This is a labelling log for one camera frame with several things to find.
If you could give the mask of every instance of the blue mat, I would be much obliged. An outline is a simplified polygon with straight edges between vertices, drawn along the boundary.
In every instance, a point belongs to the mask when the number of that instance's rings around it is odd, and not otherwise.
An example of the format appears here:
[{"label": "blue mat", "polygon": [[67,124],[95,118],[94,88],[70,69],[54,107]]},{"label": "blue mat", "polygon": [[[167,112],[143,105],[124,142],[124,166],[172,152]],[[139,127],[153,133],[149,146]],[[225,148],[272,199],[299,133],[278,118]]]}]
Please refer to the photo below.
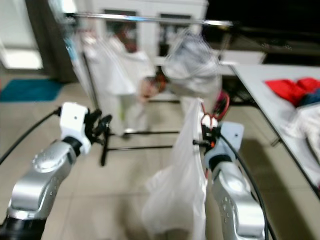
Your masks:
[{"label": "blue mat", "polygon": [[0,92],[0,102],[49,102],[57,98],[62,83],[49,79],[13,79]]}]

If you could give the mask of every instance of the table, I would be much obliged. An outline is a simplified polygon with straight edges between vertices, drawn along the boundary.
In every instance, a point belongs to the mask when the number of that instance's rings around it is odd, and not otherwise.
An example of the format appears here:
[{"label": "table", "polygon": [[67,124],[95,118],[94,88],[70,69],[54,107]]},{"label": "table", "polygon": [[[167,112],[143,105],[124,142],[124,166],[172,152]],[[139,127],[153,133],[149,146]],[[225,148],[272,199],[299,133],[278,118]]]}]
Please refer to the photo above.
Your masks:
[{"label": "table", "polygon": [[320,199],[320,165],[310,151],[305,139],[294,138],[285,133],[283,126],[295,114],[295,107],[278,97],[266,84],[267,80],[303,77],[320,79],[320,67],[287,65],[235,65],[232,70],[239,77],[266,120],[281,139],[283,145]]}]

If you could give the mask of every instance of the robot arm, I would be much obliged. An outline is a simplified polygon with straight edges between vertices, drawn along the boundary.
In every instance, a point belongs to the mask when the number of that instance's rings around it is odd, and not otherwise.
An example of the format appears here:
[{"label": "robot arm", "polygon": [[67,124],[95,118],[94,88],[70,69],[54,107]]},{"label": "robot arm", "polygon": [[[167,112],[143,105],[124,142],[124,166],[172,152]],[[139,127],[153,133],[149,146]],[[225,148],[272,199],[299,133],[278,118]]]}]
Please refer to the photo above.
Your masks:
[{"label": "robot arm", "polygon": [[[102,118],[94,127],[101,114],[99,110],[90,113],[76,103],[63,105],[62,140],[37,154],[31,169],[14,186],[7,216],[0,226],[0,240],[41,240],[59,186],[69,175],[77,157],[89,153],[93,143],[103,144],[98,137],[109,130],[112,117]],[[243,127],[224,122],[218,128],[239,150]],[[207,147],[204,160],[212,170],[213,193],[219,204],[224,239],[264,240],[267,224],[264,213],[235,164],[234,152],[212,131],[205,132],[204,136],[204,143],[200,144]]]},{"label": "robot arm", "polygon": [[0,228],[0,240],[40,240],[60,184],[69,175],[80,154],[89,153],[107,130],[111,116],[66,102],[61,111],[61,141],[55,141],[32,160],[31,169],[15,184]]},{"label": "robot arm", "polygon": [[[222,122],[218,128],[238,151],[243,137],[243,126],[233,122]],[[264,213],[252,197],[250,185],[235,164],[235,160],[233,151],[219,137],[216,138],[214,147],[207,148],[204,156],[207,168],[212,171],[212,192],[221,214],[223,238],[264,240],[267,224]]]}]

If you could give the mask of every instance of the tile floor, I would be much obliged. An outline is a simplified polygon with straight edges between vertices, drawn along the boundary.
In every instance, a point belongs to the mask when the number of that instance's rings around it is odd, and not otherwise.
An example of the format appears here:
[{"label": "tile floor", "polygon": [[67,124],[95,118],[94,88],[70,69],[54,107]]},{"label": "tile floor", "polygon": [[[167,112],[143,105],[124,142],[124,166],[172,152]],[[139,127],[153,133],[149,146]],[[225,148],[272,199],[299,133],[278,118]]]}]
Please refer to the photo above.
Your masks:
[{"label": "tile floor", "polygon": [[[13,75],[3,76],[2,86]],[[35,121],[65,101],[91,107],[79,84],[66,85],[50,103],[0,104],[0,155]],[[154,130],[177,130],[183,115],[178,104],[152,103],[148,107]],[[269,220],[279,240],[320,239],[320,202],[287,154],[271,147],[275,134],[258,110],[232,107],[226,118],[244,124],[241,154],[264,198]],[[22,142],[0,167],[0,221],[16,181],[30,166],[33,156],[60,135],[53,117]],[[111,146],[170,144],[175,135],[113,137]],[[61,185],[48,219],[43,240],[187,240],[188,233],[171,231],[149,236],[141,221],[148,197],[144,183],[160,170],[169,149],[113,151],[107,166],[99,166],[101,147],[95,145],[86,157],[79,157]],[[206,202],[207,238],[222,240],[218,207],[213,196]]]}]

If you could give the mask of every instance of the metal rod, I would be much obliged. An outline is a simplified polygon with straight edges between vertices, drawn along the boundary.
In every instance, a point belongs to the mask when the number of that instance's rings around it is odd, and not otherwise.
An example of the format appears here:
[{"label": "metal rod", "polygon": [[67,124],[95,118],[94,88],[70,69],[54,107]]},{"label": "metal rod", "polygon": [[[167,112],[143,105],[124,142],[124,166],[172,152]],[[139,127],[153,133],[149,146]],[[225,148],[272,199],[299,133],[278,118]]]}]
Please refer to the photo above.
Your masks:
[{"label": "metal rod", "polygon": [[161,23],[161,24],[175,24],[175,25],[187,25],[187,24],[199,24],[206,26],[225,26],[232,27],[231,21],[220,20],[196,20],[196,19],[179,19],[179,18],[167,18],[167,17],[149,17],[149,16],[129,16],[129,15],[117,15],[117,14],[99,14],[99,13],[76,13],[76,18],[92,18],[92,19],[104,19],[112,22],[149,22],[149,23]]},{"label": "metal rod", "polygon": [[172,145],[163,146],[123,146],[108,148],[108,151],[127,151],[127,150],[140,150],[140,149],[170,149]]},{"label": "metal rod", "polygon": [[179,100],[149,100],[149,103],[158,104],[158,103],[171,103],[171,104],[179,104]]},{"label": "metal rod", "polygon": [[256,107],[251,101],[231,101],[229,105],[232,107]]},{"label": "metal rod", "polygon": [[219,60],[222,59],[222,57],[223,57],[222,54],[224,53],[224,51],[229,48],[231,38],[232,38],[232,34],[230,32],[226,32],[223,35],[223,39],[222,39],[222,42],[221,42],[221,47],[220,47],[220,50],[219,50],[219,53],[218,53],[218,59]]},{"label": "metal rod", "polygon": [[132,131],[125,132],[124,135],[149,135],[149,134],[178,134],[179,131]]},{"label": "metal rod", "polygon": [[82,57],[83,57],[83,61],[84,61],[84,64],[85,64],[85,67],[86,67],[86,71],[87,71],[87,74],[88,74],[88,79],[89,79],[89,82],[90,82],[90,88],[91,88],[91,94],[92,94],[91,97],[92,97],[92,101],[93,101],[94,107],[95,107],[95,109],[100,109],[95,83],[94,83],[94,80],[93,80],[93,77],[92,77],[92,74],[91,74],[91,71],[90,71],[88,59],[86,57],[85,50],[84,50],[83,46],[82,46]]},{"label": "metal rod", "polygon": [[102,154],[101,154],[101,159],[100,159],[100,166],[104,167],[106,165],[106,160],[107,160],[107,154],[109,151],[109,137],[110,137],[110,128],[109,124],[106,127],[106,131],[103,133],[104,136],[104,145],[102,149]]}]

